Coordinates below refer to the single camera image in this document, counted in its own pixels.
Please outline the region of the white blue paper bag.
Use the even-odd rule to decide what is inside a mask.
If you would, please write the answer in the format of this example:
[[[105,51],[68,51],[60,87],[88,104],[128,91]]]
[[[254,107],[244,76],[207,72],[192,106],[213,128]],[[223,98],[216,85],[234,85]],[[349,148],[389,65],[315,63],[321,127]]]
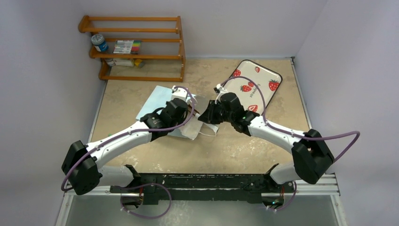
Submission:
[[[206,124],[198,120],[200,112],[205,109],[205,98],[193,95],[193,100],[186,90],[179,88],[173,91],[171,88],[156,86],[145,101],[136,116],[137,120],[149,114],[155,119],[160,119],[166,128],[181,124],[190,116],[189,107],[194,103],[195,113],[183,126],[169,132],[169,136],[188,138],[194,140],[199,134],[214,137],[219,131],[216,125]]]

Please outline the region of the strawberry pattern tray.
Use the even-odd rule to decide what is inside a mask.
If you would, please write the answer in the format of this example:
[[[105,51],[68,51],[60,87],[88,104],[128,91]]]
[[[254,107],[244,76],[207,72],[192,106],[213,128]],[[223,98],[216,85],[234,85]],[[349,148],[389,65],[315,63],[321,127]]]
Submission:
[[[251,60],[243,60],[224,88],[237,95],[245,110],[263,114],[279,85],[282,76]]]

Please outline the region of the metal tongs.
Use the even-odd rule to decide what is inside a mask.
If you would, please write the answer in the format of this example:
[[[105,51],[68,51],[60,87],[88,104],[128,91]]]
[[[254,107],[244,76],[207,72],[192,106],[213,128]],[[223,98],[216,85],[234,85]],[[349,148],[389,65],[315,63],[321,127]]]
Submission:
[[[198,112],[194,112],[194,114],[193,114],[193,117],[195,117],[195,118],[199,118],[200,116],[201,116],[201,114]]]

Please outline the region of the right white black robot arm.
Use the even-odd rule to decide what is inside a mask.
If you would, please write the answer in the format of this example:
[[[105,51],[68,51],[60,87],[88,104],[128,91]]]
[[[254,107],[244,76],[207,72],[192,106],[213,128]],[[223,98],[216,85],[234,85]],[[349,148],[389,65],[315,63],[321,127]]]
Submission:
[[[295,130],[265,122],[260,114],[246,110],[237,95],[231,92],[222,94],[218,100],[209,101],[198,119],[214,125],[228,122],[237,132],[264,139],[291,154],[291,162],[277,164],[267,171],[264,185],[271,192],[294,180],[316,184],[335,160],[318,131],[301,131],[300,137],[295,137]]]

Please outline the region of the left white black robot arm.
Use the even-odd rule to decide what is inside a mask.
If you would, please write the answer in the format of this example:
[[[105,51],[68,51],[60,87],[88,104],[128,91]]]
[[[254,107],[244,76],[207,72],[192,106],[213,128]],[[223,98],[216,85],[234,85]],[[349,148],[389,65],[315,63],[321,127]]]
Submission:
[[[107,163],[134,147],[166,136],[182,125],[187,115],[187,103],[175,98],[110,137],[88,144],[80,140],[72,143],[61,166],[65,174],[62,191],[73,190],[83,195],[98,186],[119,186],[130,193],[136,192],[140,179],[135,169],[128,165],[110,167]]]

